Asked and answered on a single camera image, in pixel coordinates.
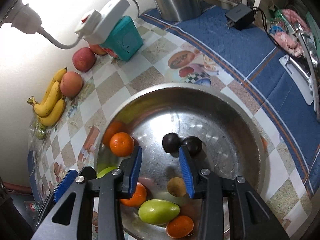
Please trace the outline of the orange tangerine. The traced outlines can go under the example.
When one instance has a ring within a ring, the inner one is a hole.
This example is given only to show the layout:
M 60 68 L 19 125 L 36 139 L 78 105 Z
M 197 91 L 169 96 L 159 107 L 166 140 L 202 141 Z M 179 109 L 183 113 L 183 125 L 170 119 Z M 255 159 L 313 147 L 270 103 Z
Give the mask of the orange tangerine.
M 166 226 L 166 233 L 169 237 L 177 239 L 187 236 L 193 231 L 194 222 L 188 216 L 177 216 Z
M 134 149 L 133 137 L 125 132 L 119 132 L 112 136 L 109 147 L 111 152 L 118 157 L 128 157 Z
M 120 202 L 121 204 L 128 207 L 139 207 L 146 201 L 146 197 L 146 188 L 142 183 L 138 182 L 136 186 L 136 191 L 132 195 L 132 197 L 130 199 L 121 199 Z

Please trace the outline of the larger tan longan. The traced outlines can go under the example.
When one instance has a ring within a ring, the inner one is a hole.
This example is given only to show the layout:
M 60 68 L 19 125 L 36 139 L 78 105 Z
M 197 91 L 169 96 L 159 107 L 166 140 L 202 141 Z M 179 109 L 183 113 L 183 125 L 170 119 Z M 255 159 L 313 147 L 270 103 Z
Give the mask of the larger tan longan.
M 171 178 L 167 183 L 167 191 L 174 197 L 184 197 L 187 193 L 184 180 L 180 177 Z

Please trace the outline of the black plum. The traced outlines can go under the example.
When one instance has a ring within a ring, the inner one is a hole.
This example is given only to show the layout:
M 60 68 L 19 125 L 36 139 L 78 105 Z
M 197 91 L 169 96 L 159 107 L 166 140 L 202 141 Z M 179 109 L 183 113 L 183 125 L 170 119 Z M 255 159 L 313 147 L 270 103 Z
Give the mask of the black plum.
M 185 146 L 192 158 L 195 158 L 202 151 L 202 141 L 195 136 L 189 136 L 182 140 L 182 146 Z
M 166 153 L 178 152 L 181 146 L 181 139 L 176 133 L 168 133 L 162 139 L 162 146 Z

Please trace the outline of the green mango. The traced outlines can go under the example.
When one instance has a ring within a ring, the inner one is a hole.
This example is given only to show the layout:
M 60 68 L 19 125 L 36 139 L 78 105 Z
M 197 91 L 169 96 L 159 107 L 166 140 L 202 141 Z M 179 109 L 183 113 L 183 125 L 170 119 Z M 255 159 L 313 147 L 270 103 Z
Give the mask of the green mango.
M 144 202 L 139 210 L 139 218 L 148 224 L 167 224 L 180 214 L 180 207 L 168 200 L 151 199 Z
M 110 166 L 110 167 L 107 167 L 105 169 L 103 169 L 102 171 L 100 171 L 98 174 L 97 174 L 97 178 L 103 178 L 104 175 L 108 174 L 109 172 L 113 171 L 117 169 L 116 166 Z

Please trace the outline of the large steel bowl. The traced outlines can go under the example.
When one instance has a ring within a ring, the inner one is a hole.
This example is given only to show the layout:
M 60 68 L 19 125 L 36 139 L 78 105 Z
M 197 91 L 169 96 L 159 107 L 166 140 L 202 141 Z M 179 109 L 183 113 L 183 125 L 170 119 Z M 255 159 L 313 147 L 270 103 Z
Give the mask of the large steel bowl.
M 126 132 L 142 148 L 139 182 L 148 200 L 178 205 L 194 223 L 187 239 L 227 239 L 240 210 L 239 185 L 262 191 L 265 156 L 247 113 L 212 88 L 168 83 L 131 96 L 106 132 Z

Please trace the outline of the clear plastic package red logo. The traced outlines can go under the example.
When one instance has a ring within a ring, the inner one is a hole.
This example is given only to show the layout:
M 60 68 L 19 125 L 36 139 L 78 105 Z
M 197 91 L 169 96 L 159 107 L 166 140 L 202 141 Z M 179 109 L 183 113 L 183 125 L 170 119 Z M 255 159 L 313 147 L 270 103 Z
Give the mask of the clear plastic package red logo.
M 39 215 L 40 206 L 35 201 L 24 201 L 25 209 L 30 217 L 35 219 Z

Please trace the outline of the clear bag of green fruit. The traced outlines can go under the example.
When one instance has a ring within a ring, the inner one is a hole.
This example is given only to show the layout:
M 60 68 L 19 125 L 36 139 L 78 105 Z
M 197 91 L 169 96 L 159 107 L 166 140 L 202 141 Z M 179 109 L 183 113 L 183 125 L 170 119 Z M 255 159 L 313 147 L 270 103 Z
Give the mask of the clear bag of green fruit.
M 43 141 L 46 138 L 47 129 L 47 126 L 34 119 L 29 126 L 29 145 L 34 142 Z

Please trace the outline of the peach coloured apple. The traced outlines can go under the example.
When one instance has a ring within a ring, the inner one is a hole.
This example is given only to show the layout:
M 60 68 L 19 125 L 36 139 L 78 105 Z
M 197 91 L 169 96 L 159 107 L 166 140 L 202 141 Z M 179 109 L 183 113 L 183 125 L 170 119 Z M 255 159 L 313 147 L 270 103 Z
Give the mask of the peach coloured apple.
M 73 98 L 79 94 L 83 86 L 83 79 L 77 72 L 67 72 L 61 80 L 60 90 L 61 93 L 68 97 Z

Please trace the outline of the checkered fruit print tablecloth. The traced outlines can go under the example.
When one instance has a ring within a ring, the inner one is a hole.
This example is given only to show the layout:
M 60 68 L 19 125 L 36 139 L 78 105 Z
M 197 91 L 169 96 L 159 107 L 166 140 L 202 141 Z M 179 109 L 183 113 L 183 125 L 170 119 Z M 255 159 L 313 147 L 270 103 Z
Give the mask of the checkered fruit print tablecloth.
M 82 75 L 84 86 L 43 141 L 34 142 L 28 167 L 33 195 L 44 200 L 69 169 L 93 164 L 84 149 L 92 127 L 102 128 L 131 95 L 166 82 L 191 82 L 216 88 L 234 100 L 255 122 L 267 154 L 263 197 L 292 239 L 307 231 L 319 210 L 318 190 L 310 197 L 284 139 L 262 107 L 218 63 L 183 38 L 141 18 L 134 21 L 143 46 L 127 62 L 98 57 Z

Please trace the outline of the red apple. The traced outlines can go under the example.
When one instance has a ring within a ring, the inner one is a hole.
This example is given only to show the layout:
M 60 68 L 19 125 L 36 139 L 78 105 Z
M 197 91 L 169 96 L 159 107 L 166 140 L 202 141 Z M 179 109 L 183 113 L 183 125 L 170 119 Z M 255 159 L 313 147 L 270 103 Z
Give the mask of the red apple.
M 107 52 L 103 48 L 101 48 L 101 46 L 99 46 L 98 44 L 95 44 L 95 45 L 89 44 L 89 48 L 96 55 L 104 56 L 107 54 Z
M 87 72 L 94 66 L 96 56 L 90 48 L 84 47 L 73 54 L 72 62 L 77 70 Z

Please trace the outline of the blue plaid cloth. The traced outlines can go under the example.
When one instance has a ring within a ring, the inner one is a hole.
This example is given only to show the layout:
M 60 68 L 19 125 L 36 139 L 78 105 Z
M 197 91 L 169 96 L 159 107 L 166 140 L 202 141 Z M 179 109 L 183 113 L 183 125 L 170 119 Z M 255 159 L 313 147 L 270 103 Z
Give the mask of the blue plaid cloth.
M 140 18 L 168 29 L 214 59 L 253 96 L 284 139 L 310 197 L 319 189 L 319 122 L 297 85 L 280 64 L 284 53 L 266 33 L 250 25 L 229 29 L 225 10 L 207 6 L 202 15 L 184 22 L 161 18 L 150 9 Z

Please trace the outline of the teal plastic box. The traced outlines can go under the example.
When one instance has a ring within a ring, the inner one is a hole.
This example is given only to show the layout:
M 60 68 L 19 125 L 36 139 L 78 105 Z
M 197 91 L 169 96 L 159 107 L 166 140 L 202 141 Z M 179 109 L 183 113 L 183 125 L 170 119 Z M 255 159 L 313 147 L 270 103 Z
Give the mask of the teal plastic box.
M 143 39 L 130 16 L 123 16 L 107 39 L 99 44 L 109 55 L 121 61 L 129 61 L 142 45 Z

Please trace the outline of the white phone stand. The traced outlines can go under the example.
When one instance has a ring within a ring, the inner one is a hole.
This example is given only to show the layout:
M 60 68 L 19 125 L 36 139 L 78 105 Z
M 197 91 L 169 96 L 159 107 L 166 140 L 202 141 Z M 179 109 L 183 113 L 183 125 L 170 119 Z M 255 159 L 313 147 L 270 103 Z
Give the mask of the white phone stand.
M 311 105 L 313 103 L 313 94 L 310 84 L 310 76 L 308 76 L 302 67 L 296 61 L 291 59 L 289 55 L 281 57 L 279 62 L 297 85 L 306 104 Z

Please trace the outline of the pink snack bag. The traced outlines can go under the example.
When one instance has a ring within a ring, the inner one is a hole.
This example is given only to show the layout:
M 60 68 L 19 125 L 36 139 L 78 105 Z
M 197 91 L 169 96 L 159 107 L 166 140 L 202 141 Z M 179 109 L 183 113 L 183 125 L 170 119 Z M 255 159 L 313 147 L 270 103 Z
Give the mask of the pink snack bag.
M 288 54 L 294 57 L 303 55 L 303 48 L 296 37 L 294 24 L 300 24 L 303 31 L 310 31 L 306 22 L 291 9 L 277 9 L 274 11 L 274 17 L 271 19 L 269 34 Z

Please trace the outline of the white gooseneck lamp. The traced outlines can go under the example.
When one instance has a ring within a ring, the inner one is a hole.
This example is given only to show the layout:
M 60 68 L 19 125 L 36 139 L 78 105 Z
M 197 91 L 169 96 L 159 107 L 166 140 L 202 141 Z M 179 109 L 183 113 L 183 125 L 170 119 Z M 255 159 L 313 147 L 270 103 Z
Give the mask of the white gooseneck lamp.
M 54 46 L 63 50 L 74 48 L 83 37 L 83 34 L 80 33 L 73 44 L 66 45 L 60 43 L 42 27 L 42 20 L 39 14 L 29 7 L 29 4 L 23 4 L 22 0 L 17 0 L 4 14 L 4 17 L 1 19 L 1 25 L 4 23 L 10 23 L 12 28 L 16 28 L 25 34 L 33 35 L 39 33 Z

